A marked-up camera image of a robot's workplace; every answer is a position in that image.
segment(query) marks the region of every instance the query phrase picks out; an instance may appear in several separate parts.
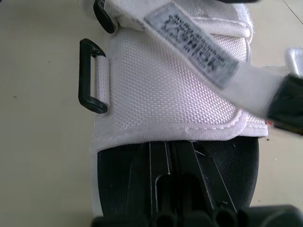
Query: white strap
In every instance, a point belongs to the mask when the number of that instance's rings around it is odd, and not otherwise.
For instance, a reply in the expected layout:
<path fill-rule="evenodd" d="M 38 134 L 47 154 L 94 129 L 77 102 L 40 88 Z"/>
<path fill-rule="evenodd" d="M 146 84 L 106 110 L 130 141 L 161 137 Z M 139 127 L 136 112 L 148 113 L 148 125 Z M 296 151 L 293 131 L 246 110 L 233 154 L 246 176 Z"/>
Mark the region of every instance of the white strap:
<path fill-rule="evenodd" d="M 285 62 L 293 74 L 303 77 L 303 48 L 289 48 L 286 51 Z"/>
<path fill-rule="evenodd" d="M 285 75 L 237 61 L 169 0 L 111 0 L 111 4 L 177 56 L 211 90 L 266 118 Z"/>
<path fill-rule="evenodd" d="M 109 61 L 104 56 L 97 56 L 95 58 L 96 68 L 96 92 L 97 99 L 105 103 L 107 107 L 110 105 L 109 101 Z"/>

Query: beige floor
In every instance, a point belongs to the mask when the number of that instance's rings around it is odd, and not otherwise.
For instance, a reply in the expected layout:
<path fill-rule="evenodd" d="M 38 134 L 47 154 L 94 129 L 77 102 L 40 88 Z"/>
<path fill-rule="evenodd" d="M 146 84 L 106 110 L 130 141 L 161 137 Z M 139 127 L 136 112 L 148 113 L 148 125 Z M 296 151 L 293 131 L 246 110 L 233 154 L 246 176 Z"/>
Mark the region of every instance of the beige floor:
<path fill-rule="evenodd" d="M 286 47 L 303 46 L 302 0 L 285 1 L 250 6 L 257 66 L 282 65 Z M 77 100 L 79 40 L 102 47 L 103 34 L 75 0 L 0 3 L 0 226 L 89 226 L 94 114 Z M 281 131 L 269 139 L 252 204 L 303 209 L 303 141 Z"/>

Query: strap label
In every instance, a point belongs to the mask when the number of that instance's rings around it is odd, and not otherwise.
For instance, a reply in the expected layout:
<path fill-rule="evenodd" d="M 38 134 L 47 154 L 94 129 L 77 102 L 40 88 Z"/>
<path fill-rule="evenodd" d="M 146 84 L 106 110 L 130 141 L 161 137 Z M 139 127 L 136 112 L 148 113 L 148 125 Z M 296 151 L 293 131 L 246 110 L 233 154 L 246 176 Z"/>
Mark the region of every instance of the strap label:
<path fill-rule="evenodd" d="M 174 3 L 160 7 L 147 15 L 144 21 L 220 89 L 234 75 L 239 62 L 196 26 Z"/>

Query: white padded liner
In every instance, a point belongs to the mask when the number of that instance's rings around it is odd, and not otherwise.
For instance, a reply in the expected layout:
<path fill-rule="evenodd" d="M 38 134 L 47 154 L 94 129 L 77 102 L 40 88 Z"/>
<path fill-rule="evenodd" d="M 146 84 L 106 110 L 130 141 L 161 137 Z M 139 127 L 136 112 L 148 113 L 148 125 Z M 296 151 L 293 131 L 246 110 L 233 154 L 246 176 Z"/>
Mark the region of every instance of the white padded liner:
<path fill-rule="evenodd" d="M 245 7 L 224 8 L 213 0 L 175 2 L 238 60 L 250 61 L 253 31 Z M 267 136 L 263 120 L 219 98 L 148 35 L 119 28 L 106 54 L 111 106 L 107 114 L 97 116 L 93 153 L 151 140 Z"/>

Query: black d-ring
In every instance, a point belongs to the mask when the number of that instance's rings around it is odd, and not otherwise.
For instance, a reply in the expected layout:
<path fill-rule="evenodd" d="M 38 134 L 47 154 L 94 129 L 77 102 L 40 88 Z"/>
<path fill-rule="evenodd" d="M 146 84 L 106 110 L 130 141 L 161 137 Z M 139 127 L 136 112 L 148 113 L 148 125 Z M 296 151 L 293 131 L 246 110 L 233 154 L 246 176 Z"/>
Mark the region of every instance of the black d-ring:
<path fill-rule="evenodd" d="M 94 3 L 94 12 L 96 15 L 97 20 L 101 24 L 101 26 L 104 28 L 104 30 L 107 33 L 114 33 L 115 26 L 110 19 L 109 15 L 104 10 L 104 1 L 95 0 Z"/>
<path fill-rule="evenodd" d="M 79 101 L 88 110 L 103 114 L 107 106 L 100 100 L 90 96 L 90 58 L 106 57 L 105 53 L 89 39 L 80 41 L 80 73 L 79 73 Z"/>

